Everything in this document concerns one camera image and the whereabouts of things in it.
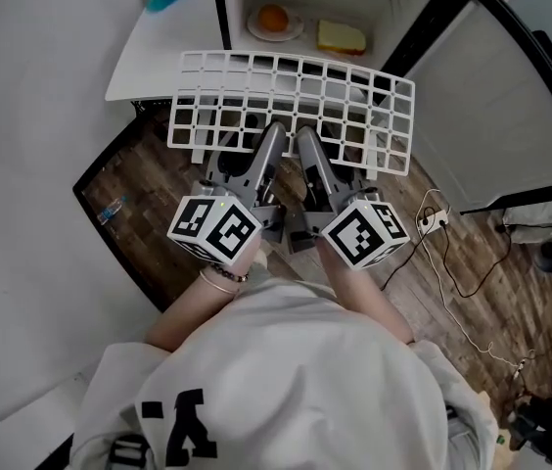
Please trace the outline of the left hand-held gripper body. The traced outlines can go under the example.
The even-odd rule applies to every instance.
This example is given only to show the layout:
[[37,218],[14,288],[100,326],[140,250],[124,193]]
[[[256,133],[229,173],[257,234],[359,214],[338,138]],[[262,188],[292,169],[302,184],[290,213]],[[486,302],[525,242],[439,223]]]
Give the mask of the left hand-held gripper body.
[[274,201],[262,205],[200,180],[180,201],[167,237],[198,259],[232,264],[261,233],[280,242],[286,211]]

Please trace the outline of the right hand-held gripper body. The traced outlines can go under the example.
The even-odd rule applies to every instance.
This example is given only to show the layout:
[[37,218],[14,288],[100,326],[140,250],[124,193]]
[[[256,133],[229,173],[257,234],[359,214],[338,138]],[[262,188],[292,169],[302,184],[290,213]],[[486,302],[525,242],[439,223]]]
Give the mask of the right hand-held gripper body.
[[335,209],[300,209],[286,218],[285,232],[292,252],[322,238],[354,270],[380,263],[410,241],[394,207],[372,187],[346,196]]

